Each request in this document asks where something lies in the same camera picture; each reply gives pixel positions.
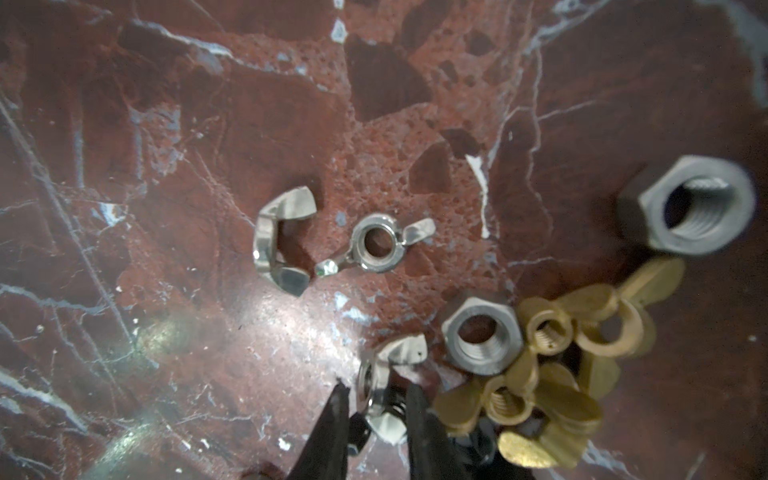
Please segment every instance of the brass nut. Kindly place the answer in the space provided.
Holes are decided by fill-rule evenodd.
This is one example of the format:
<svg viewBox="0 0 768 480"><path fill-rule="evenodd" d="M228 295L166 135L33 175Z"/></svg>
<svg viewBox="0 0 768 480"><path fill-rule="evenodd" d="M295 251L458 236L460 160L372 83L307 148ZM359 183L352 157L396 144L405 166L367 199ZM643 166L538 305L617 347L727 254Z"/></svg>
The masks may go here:
<svg viewBox="0 0 768 480"><path fill-rule="evenodd" d="M557 304L534 296L520 302L516 311L534 352L556 355L573 340L571 319Z"/></svg>
<svg viewBox="0 0 768 480"><path fill-rule="evenodd" d="M603 422L600 404L569 386L540 379L535 402L552 422L574 435L595 433Z"/></svg>
<svg viewBox="0 0 768 480"><path fill-rule="evenodd" d="M485 414L499 425L523 423L533 413L533 401L529 397L517 396L506 386L502 375L482 380L482 405Z"/></svg>
<svg viewBox="0 0 768 480"><path fill-rule="evenodd" d="M538 385L538 358L530 348L523 349L520 356L504 372L507 388L517 396L529 396Z"/></svg>
<svg viewBox="0 0 768 480"><path fill-rule="evenodd" d="M576 377L567 366L559 362L547 362L538 367L538 374L541 380L557 383L572 389L579 390Z"/></svg>
<svg viewBox="0 0 768 480"><path fill-rule="evenodd" d="M667 201L679 187L692 197L685 217L669 227ZM655 250L704 255L725 247L752 219L756 194L750 176L735 163L685 155L671 167L651 165L619 194L616 212L629 240Z"/></svg>
<svg viewBox="0 0 768 480"><path fill-rule="evenodd" d="M655 257L643 263L619 287L618 293L635 305L647 306L668 298L680 286L685 262L679 257Z"/></svg>
<svg viewBox="0 0 768 480"><path fill-rule="evenodd" d="M496 322L496 331L483 343L469 343L458 331L475 316L488 316ZM485 292L466 290L446 303L437 318L451 360L461 369L476 375L492 376L503 372L524 347L515 311Z"/></svg>
<svg viewBox="0 0 768 480"><path fill-rule="evenodd" d="M577 322L602 322L616 313L619 295L612 285L596 283L567 293L555 303Z"/></svg>
<svg viewBox="0 0 768 480"><path fill-rule="evenodd" d="M637 358L638 356L643 356L646 353L649 353L654 348L654 344L656 343L656 323L654 322L654 319L650 317L648 312L645 311L645 308L640 305L634 306L643 321L643 339L634 352L629 355L632 358Z"/></svg>
<svg viewBox="0 0 768 480"><path fill-rule="evenodd" d="M538 444L563 468L575 468L589 445L589 437L575 435L556 422L549 422Z"/></svg>
<svg viewBox="0 0 768 480"><path fill-rule="evenodd" d="M599 400L611 392L619 381L621 367L614 359L581 352L578 385L582 392Z"/></svg>
<svg viewBox="0 0 768 480"><path fill-rule="evenodd" d="M498 436L498 451L507 462L526 468L574 468L587 451L589 438L548 422L541 434L530 439L512 430Z"/></svg>
<svg viewBox="0 0 768 480"><path fill-rule="evenodd" d="M537 439L524 437L513 430L505 430L499 434L498 452L507 462L525 468L558 466L558 461L541 446Z"/></svg>
<svg viewBox="0 0 768 480"><path fill-rule="evenodd" d="M638 351L644 337L644 310L624 298L619 300L618 315L621 319L619 337L608 342L600 331L601 321L576 323L574 340L582 350L599 356L617 358L631 356Z"/></svg>
<svg viewBox="0 0 768 480"><path fill-rule="evenodd" d="M469 435L475 429L482 410L481 397L482 385L477 378L435 397L432 407L449 436Z"/></svg>

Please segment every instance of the brass wing nut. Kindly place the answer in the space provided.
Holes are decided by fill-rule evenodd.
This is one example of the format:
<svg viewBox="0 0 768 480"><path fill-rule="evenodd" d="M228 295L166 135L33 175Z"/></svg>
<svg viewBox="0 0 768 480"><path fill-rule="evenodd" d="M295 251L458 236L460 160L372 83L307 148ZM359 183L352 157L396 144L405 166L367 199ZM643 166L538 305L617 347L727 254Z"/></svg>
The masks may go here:
<svg viewBox="0 0 768 480"><path fill-rule="evenodd" d="M572 386L542 379L536 387L535 401L552 422L574 435L591 435L603 422L600 404Z"/></svg>
<svg viewBox="0 0 768 480"><path fill-rule="evenodd" d="M529 396L536 389L539 379L539 366L536 353L523 349L520 356L504 373L507 389L517 396Z"/></svg>
<svg viewBox="0 0 768 480"><path fill-rule="evenodd" d="M556 355L573 341L571 319L556 303L534 296L520 302L515 310L534 352Z"/></svg>
<svg viewBox="0 0 768 480"><path fill-rule="evenodd" d="M517 396L512 393L506 386L505 376L485 377L481 382L485 414L499 425L523 423L533 413L531 395Z"/></svg>
<svg viewBox="0 0 768 480"><path fill-rule="evenodd" d="M690 207L679 224L668 226L667 202L681 187ZM744 231L755 204L752 180L742 167L685 155L671 167L657 164L640 172L619 194L616 212L628 240L679 255L705 255Z"/></svg>
<svg viewBox="0 0 768 480"><path fill-rule="evenodd" d="M586 351L581 352L578 386L593 399L599 400L610 393L620 376L621 367L616 360Z"/></svg>
<svg viewBox="0 0 768 480"><path fill-rule="evenodd" d="M575 435L556 422L547 422L530 439L507 429L498 436L498 451L505 460L526 468L574 468L588 448L589 437Z"/></svg>
<svg viewBox="0 0 768 480"><path fill-rule="evenodd" d="M469 343L458 331L467 320L487 316L496 323L491 338L483 343ZM503 372L524 348L515 311L492 294L465 290L446 303L437 313L445 346L459 368L482 376Z"/></svg>
<svg viewBox="0 0 768 480"><path fill-rule="evenodd" d="M440 422L451 437L469 435L477 426L482 410L482 385L479 378L439 393L432 402Z"/></svg>

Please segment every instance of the stainless steel wing nut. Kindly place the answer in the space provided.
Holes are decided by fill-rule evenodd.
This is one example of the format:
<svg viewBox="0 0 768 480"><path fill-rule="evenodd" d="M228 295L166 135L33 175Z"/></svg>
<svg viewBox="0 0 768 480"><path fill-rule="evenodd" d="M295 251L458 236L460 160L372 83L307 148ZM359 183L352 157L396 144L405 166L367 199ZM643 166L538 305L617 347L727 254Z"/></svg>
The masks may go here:
<svg viewBox="0 0 768 480"><path fill-rule="evenodd" d="M682 187L690 198L681 222L667 225L670 196ZM651 165L619 194L617 216L624 237L655 250L704 255L725 247L755 211L752 180L737 164L685 155L671 167Z"/></svg>
<svg viewBox="0 0 768 480"><path fill-rule="evenodd" d="M378 257L366 248L366 235L372 230L382 230L390 239L391 250ZM317 276L335 275L350 266L359 265L364 270L382 273L397 266L406 254L406 247L420 242L435 233L435 221L425 218L400 228L397 220L388 214L370 214L355 225L349 240L349 249L335 258L329 258L315 266Z"/></svg>
<svg viewBox="0 0 768 480"><path fill-rule="evenodd" d="M387 443L398 445L406 435L402 401L389 385L391 368L424 362L427 354L426 338L420 333L396 337L362 355L357 376L357 409L366 417L371 430Z"/></svg>
<svg viewBox="0 0 768 480"><path fill-rule="evenodd" d="M253 262L264 278L283 292L300 296L310 284L310 274L276 259L277 227L282 220L304 220L317 213L315 197L307 187L288 190L259 212L253 232Z"/></svg>

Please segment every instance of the wing of wing nut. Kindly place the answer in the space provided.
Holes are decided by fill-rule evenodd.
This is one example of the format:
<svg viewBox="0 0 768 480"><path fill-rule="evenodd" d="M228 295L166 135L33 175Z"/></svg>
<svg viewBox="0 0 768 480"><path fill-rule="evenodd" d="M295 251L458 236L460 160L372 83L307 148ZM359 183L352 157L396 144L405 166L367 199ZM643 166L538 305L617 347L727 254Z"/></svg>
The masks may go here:
<svg viewBox="0 0 768 480"><path fill-rule="evenodd" d="M385 442L398 445L406 437L404 399L389 388L394 365L415 365L427 360L423 333L396 337L363 353L357 374L357 409L371 430Z"/></svg>
<svg viewBox="0 0 768 480"><path fill-rule="evenodd" d="M256 270L283 292L301 295L310 284L306 271L279 262L277 224L282 220L303 220L317 213L315 197L307 187L288 190L259 212L253 232L253 262Z"/></svg>
<svg viewBox="0 0 768 480"><path fill-rule="evenodd" d="M483 409L500 425L517 425L533 411L532 394L538 377L536 354L524 349L503 375L475 376L461 386L439 393L432 407L449 436L472 432Z"/></svg>
<svg viewBox="0 0 768 480"><path fill-rule="evenodd" d="M607 284L585 286L555 303L575 320L575 342L586 352L618 358L648 353L656 340L656 326L646 305L668 298L680 285L685 262L678 257L648 260L618 288ZM608 342L601 324L618 314L621 334Z"/></svg>
<svg viewBox="0 0 768 480"><path fill-rule="evenodd" d="M506 429L498 437L498 450L508 462L528 468L573 468L587 450L591 433L602 422L597 402L578 391L576 379L557 362L539 367L532 396L548 421L533 438Z"/></svg>
<svg viewBox="0 0 768 480"><path fill-rule="evenodd" d="M389 252L380 256L366 246L366 236L374 230L382 231L389 238ZM370 214L355 225L349 240L349 249L337 257L315 265L317 276L336 275L341 270L358 265L369 272L387 272L397 266L406 254L406 247L435 234L435 221L419 220L400 228L397 220L387 214Z"/></svg>

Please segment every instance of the large hex nut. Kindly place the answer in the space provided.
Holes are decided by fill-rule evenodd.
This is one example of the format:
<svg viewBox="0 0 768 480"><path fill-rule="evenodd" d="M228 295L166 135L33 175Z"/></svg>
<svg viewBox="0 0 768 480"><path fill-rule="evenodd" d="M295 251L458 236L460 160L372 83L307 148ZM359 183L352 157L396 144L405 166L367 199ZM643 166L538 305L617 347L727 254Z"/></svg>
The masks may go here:
<svg viewBox="0 0 768 480"><path fill-rule="evenodd" d="M470 343L458 331L467 320L488 316L496 322L493 335L483 343ZM492 294L466 290L440 309L442 335L452 361L467 372L492 376L503 372L523 349L515 311Z"/></svg>
<svg viewBox="0 0 768 480"><path fill-rule="evenodd" d="M667 202L682 187L690 197L681 222L668 226ZM749 224L756 195L738 165L712 157L686 155L671 167L652 165L638 174L617 199L626 238L655 250L704 255L725 247Z"/></svg>

